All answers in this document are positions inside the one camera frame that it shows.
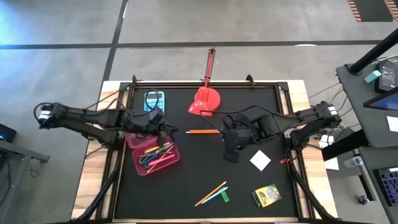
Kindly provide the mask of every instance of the black tabletop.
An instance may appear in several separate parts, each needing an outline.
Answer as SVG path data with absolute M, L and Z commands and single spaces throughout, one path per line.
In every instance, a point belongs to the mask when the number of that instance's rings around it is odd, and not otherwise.
M 387 217 L 392 224 L 398 223 L 398 207 L 388 206 L 386 199 L 384 199 L 380 185 L 374 175 L 374 170 L 383 168 L 398 167 L 398 148 L 372 148 L 360 147 L 359 153 L 361 154 L 364 165 L 368 170 L 369 176 L 372 180 L 374 188 L 380 198 L 381 204 L 386 211 Z
M 241 110 L 260 105 L 280 112 L 273 88 L 219 88 L 219 111 Z M 143 108 L 145 88 L 134 92 L 133 108 Z M 224 146 L 217 134 L 185 134 L 189 129 L 212 129 L 198 115 L 188 113 L 197 88 L 164 88 L 165 115 L 175 133 L 175 143 L 181 159 L 176 164 L 151 175 L 138 176 L 131 159 L 131 150 L 124 156 L 123 171 L 116 202 L 115 218 L 244 218 L 244 217 L 297 217 L 292 179 L 287 166 L 280 164 L 284 158 L 283 139 L 261 146 L 249 146 L 241 152 L 240 162 L 232 164 L 223 159 Z M 246 114 L 262 111 L 253 109 Z M 221 126 L 222 115 L 209 118 Z M 271 162 L 261 172 L 250 163 L 261 150 Z M 225 186 L 230 202 L 221 197 L 194 207 L 200 199 L 218 185 Z M 257 208 L 251 192 L 275 184 L 282 200 L 266 208 Z
M 387 116 L 398 117 L 398 111 L 383 111 L 364 108 L 363 103 L 379 94 L 374 91 L 374 83 L 366 83 L 365 77 L 375 70 L 375 65 L 367 66 L 362 75 L 354 76 L 345 66 L 336 69 L 338 78 L 354 109 L 355 115 L 372 147 L 398 146 L 398 133 L 389 130 Z

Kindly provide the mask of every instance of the wooden table frame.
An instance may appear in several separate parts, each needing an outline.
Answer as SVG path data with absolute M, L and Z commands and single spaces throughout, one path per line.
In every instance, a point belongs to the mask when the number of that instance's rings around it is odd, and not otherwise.
M 221 82 L 228 82 L 228 83 L 249 83 L 249 81 L 211 81 L 212 84 L 217 84 Z M 275 83 L 275 82 L 287 82 L 289 86 L 289 95 L 285 95 L 285 91 L 280 90 L 281 95 L 281 102 L 282 102 L 282 109 L 285 114 L 291 113 L 289 111 L 289 105 L 287 102 L 291 101 L 292 109 L 294 111 L 304 110 L 309 108 L 307 93 L 305 91 L 304 82 L 302 80 L 264 80 L 264 81 L 256 81 L 256 83 Z M 120 88 L 120 85 L 123 82 L 119 81 L 108 81 L 104 82 L 100 99 L 104 99 L 110 94 L 114 93 Z M 157 85 L 159 83 L 201 83 L 201 81 L 141 81 L 139 83 L 145 84 L 153 84 Z M 127 94 L 114 94 L 113 96 L 108 97 L 104 101 L 98 104 L 97 110 L 102 110 L 106 106 L 110 104 L 115 98 L 119 97 L 119 99 L 126 105 Z M 114 103 L 110 108 L 115 108 L 116 103 Z M 99 143 L 97 141 L 90 141 L 88 144 L 88 149 L 86 153 L 90 153 L 95 149 L 99 148 Z M 73 207 L 72 218 L 76 218 L 80 216 L 87 206 L 91 203 L 94 199 L 95 195 L 98 193 L 99 189 L 101 188 L 101 183 L 106 180 L 106 176 L 103 174 L 109 175 L 109 170 L 115 165 L 117 151 L 108 151 L 107 149 L 100 149 L 96 154 L 91 155 L 89 158 L 86 159 L 85 163 L 83 164 L 83 169 L 81 173 L 80 183 L 78 187 L 78 191 L 76 194 L 75 205 Z M 111 165 L 109 167 L 105 166 L 105 160 L 111 159 Z M 299 162 L 295 161 L 295 166 L 298 171 L 305 169 L 307 174 L 307 178 L 303 177 L 304 179 L 308 179 L 308 184 L 320 201 L 320 203 L 326 208 L 326 210 L 332 214 L 334 217 L 337 217 L 336 208 L 333 201 L 333 196 L 331 194 L 330 185 L 328 181 L 328 177 L 326 174 L 325 166 L 323 165 L 323 158 L 322 153 L 318 149 L 314 149 L 311 147 L 307 147 L 302 153 L 302 164 L 305 166 L 300 166 Z M 109 204 L 115 205 L 115 202 L 110 202 L 110 193 L 112 186 L 103 202 L 103 206 L 100 208 L 102 209 L 102 216 L 99 217 L 98 215 L 93 215 L 91 218 L 108 218 L 109 213 L 106 214 L 105 211 L 114 211 L 114 208 L 110 208 Z M 307 202 L 308 200 L 305 198 L 301 188 L 297 185 L 298 188 L 298 195 L 300 198 L 300 208 L 301 213 L 304 218 L 310 217 L 310 213 L 313 211 L 312 209 L 308 209 Z M 297 217 L 267 217 L 267 218 L 206 218 L 206 219 L 173 219 L 173 220 L 142 220 L 142 219 L 114 219 L 113 215 L 111 215 L 112 221 L 114 222 L 297 222 Z

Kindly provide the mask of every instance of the metal desk leg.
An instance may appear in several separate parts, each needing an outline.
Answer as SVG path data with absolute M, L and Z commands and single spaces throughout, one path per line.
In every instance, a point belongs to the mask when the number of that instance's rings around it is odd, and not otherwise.
M 6 141 L 0 141 L 0 149 L 1 151 L 6 151 L 8 153 L 17 153 L 29 156 L 33 159 L 38 159 L 41 163 L 47 163 L 50 159 L 49 155 L 41 154 L 29 149 L 25 149 L 24 147 L 17 146 L 15 144 L 11 144 Z
M 359 130 L 350 134 L 349 136 L 334 142 L 332 145 L 322 149 L 322 156 L 324 161 L 328 161 L 340 154 L 356 149 L 360 146 L 367 146 L 369 144 L 363 130 Z

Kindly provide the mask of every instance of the computer screen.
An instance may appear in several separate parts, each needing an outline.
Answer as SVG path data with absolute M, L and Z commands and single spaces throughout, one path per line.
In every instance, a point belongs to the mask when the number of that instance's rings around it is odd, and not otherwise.
M 365 107 L 398 111 L 398 87 L 364 103 Z

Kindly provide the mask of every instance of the pink plastic container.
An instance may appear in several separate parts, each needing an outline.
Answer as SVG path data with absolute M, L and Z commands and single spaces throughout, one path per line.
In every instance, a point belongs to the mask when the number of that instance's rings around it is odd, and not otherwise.
M 167 137 L 165 142 L 173 143 L 173 140 L 170 137 Z M 140 157 L 138 157 L 138 156 L 145 154 L 146 149 L 156 147 L 156 146 L 157 146 L 157 138 L 156 137 L 151 137 L 150 139 L 146 139 L 145 142 L 141 141 L 140 144 L 138 144 L 134 147 L 131 147 L 129 144 L 129 147 L 131 149 L 133 149 L 132 160 L 134 161 L 134 165 L 136 166 L 138 175 L 145 176 L 145 175 L 151 174 L 160 169 L 163 169 L 164 167 L 174 164 L 180 160 L 180 152 L 178 151 L 178 147 L 174 144 L 172 146 L 171 150 L 169 151 L 169 152 L 171 152 L 171 154 L 174 154 L 174 157 L 156 164 L 155 168 L 153 168 L 150 172 L 147 172 L 150 168 L 147 169 L 144 166 L 140 165 L 140 163 L 139 163 Z M 159 155 L 156 157 L 156 159 L 160 159 L 161 157 L 162 157 L 162 155 Z

